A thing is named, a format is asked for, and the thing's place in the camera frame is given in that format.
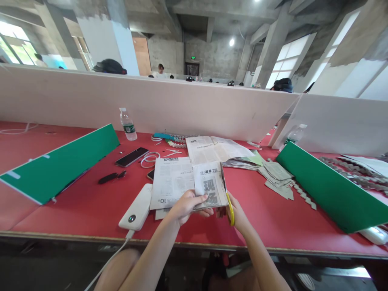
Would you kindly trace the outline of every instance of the plastic bottle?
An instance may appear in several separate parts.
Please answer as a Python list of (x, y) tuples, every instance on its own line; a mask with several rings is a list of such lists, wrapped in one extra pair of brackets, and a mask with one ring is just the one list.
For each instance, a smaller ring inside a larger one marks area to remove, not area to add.
[(124, 129), (125, 135), (128, 140), (136, 140), (137, 134), (135, 130), (135, 126), (133, 125), (133, 121), (128, 117), (127, 109), (125, 107), (120, 107), (120, 120), (122, 127)]
[(288, 136), (284, 144), (280, 147), (279, 151), (282, 151), (282, 149), (286, 146), (288, 142), (293, 142), (297, 144), (303, 137), (303, 130), (307, 127), (305, 124), (300, 124), (296, 129), (292, 130)]

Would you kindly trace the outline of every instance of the yellow scissors handle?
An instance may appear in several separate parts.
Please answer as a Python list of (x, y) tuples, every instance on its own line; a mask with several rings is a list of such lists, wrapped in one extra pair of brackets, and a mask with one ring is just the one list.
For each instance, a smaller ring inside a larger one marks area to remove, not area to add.
[(229, 210), (230, 210), (230, 219), (229, 219), (229, 220), (230, 220), (230, 226), (234, 226), (234, 211), (233, 211), (232, 202), (230, 201), (228, 192), (226, 192), (226, 197), (228, 198), (228, 202), (229, 202)]

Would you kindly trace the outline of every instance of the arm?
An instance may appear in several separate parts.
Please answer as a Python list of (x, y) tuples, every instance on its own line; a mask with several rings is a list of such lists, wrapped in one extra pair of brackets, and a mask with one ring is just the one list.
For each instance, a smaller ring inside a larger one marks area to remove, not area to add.
[[(255, 269), (255, 274), (260, 286), (260, 290), (291, 290), (282, 275), (280, 275), (269, 253), (267, 252), (266, 247), (261, 241), (260, 236), (246, 217), (240, 203), (229, 192), (228, 194), (233, 205), (235, 221), (234, 226), (242, 234), (245, 241), (247, 242), (249, 256), (251, 257), (253, 268)], [(226, 211), (230, 216), (229, 208), (226, 207), (217, 213), (218, 217), (222, 217), (222, 211)]]
[[(129, 273), (119, 291), (155, 290), (180, 227), (189, 219), (194, 207), (206, 199), (207, 195), (195, 197), (193, 190), (185, 192), (159, 224), (139, 261)], [(199, 213), (202, 216), (209, 217), (213, 214), (213, 210), (204, 209)]]

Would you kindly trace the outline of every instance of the smartphone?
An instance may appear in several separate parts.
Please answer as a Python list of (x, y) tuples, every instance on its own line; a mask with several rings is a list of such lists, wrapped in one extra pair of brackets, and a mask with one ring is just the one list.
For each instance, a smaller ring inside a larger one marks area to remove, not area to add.
[(154, 174), (155, 174), (155, 169), (153, 169), (151, 172), (147, 174), (147, 178), (151, 179), (152, 181), (154, 180)]
[(132, 164), (134, 161), (138, 160), (140, 157), (144, 156), (148, 152), (149, 152), (149, 150), (147, 150), (145, 148), (138, 148), (137, 150), (134, 150), (130, 154), (117, 160), (115, 164), (120, 166), (120, 167), (126, 168), (130, 164)]

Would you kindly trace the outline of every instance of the red table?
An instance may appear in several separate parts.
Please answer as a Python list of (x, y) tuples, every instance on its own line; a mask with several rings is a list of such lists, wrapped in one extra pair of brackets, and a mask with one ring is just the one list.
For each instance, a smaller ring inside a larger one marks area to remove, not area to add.
[[(0, 129), (23, 128), (25, 124), (0, 122)], [(92, 129), (40, 125), (21, 135), (0, 135), (0, 171), (3, 173), (36, 158)], [(121, 145), (96, 164), (81, 179), (57, 196), (57, 203), (38, 206), (30, 199), (0, 183), (0, 234), (66, 240), (124, 241), (127, 230), (118, 222), (145, 183), (150, 169), (138, 162), (127, 168), (127, 175), (103, 185), (97, 181), (121, 168), (114, 162), (138, 147), (169, 154), (164, 141), (151, 141), (150, 134), (138, 133), (128, 141), (117, 132)], [(240, 144), (252, 148), (244, 141)], [(275, 160), (278, 151), (266, 146), (263, 158)], [(295, 190), (295, 200), (286, 200), (267, 188), (266, 179), (255, 171), (225, 168), (228, 191), (239, 200), (250, 222), (269, 252), (345, 255), (349, 257), (388, 257), (388, 250), (371, 244), (359, 234), (346, 235), (319, 208), (315, 211)], [(149, 240), (160, 221), (151, 211), (143, 228), (133, 236), (133, 243)], [(193, 214), (180, 229), (177, 244), (210, 249), (243, 249), (242, 236), (228, 225), (226, 218), (202, 218)]]

